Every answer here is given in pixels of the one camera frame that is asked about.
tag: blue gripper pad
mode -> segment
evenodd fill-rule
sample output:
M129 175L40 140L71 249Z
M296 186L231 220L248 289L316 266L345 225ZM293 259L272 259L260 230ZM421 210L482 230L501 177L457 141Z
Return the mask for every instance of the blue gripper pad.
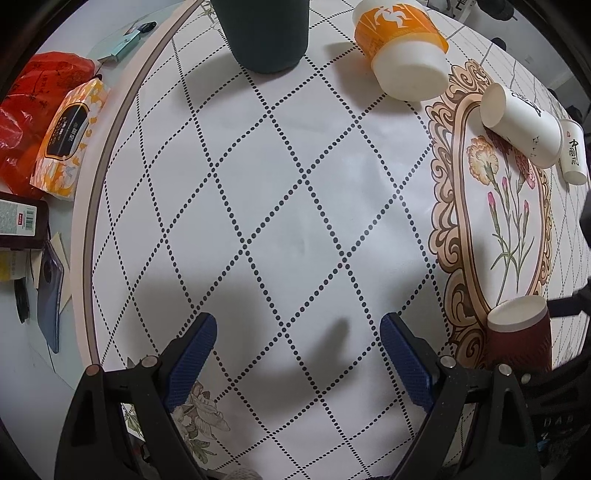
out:
M388 352L388 356L394 364L394 368L398 372L410 399L415 405L429 412L435 402L431 390L433 387L432 376L419 360L404 333L392 321L390 315L392 314L385 315L379 325L382 344ZM406 326L404 328L407 335L412 335Z
M168 376L164 406L169 412L187 400L209 352L216 343L216 338L216 319L212 315L207 315Z

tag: dark green cup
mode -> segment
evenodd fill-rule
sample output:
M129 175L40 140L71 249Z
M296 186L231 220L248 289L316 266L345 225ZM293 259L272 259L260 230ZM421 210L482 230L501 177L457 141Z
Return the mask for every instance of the dark green cup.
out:
M236 61L257 73L294 67L308 48L310 0L211 0Z

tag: barcode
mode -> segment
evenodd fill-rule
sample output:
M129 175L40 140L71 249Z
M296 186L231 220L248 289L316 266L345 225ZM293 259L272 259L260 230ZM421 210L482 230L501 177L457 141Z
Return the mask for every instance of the barcode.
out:
M35 220L35 210L27 209L25 212L25 230L33 231L33 221Z

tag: dotted diamond pattern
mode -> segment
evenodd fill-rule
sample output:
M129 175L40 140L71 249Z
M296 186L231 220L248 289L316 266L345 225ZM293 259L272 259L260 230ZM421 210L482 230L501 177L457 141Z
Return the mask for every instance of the dotted diamond pattern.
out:
M424 413L377 322L398 311L439 354L453 353L446 276L421 217L432 199L417 194L433 155L427 103L383 94L352 40L351 12L344 0L312 0L306 56L267 77L236 64L197 11L143 82L111 157L93 262L99 355L120 369L161 353L200 312L217 318L200 382L231 430L215 431L208 468L388 475ZM476 59L564 115L504 52L429 13L450 64ZM549 182L553 297L584 284L590 255L577 226L585 189L555 168ZM586 323L553 324L556 365L578 353Z

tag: metal screw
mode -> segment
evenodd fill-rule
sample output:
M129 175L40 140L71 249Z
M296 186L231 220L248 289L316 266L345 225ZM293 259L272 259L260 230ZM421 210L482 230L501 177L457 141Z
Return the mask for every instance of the metal screw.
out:
M503 375L508 377L509 375L511 375L513 373L513 370L511 369L511 367L509 365L500 364L499 365L499 372L501 372Z
M449 355L442 356L439 361L444 367L453 368L456 366L456 359Z
M158 363L158 358L154 355L148 355L142 360L142 367L151 368Z
M100 371L100 366L96 364L89 365L86 367L86 375L92 377Z

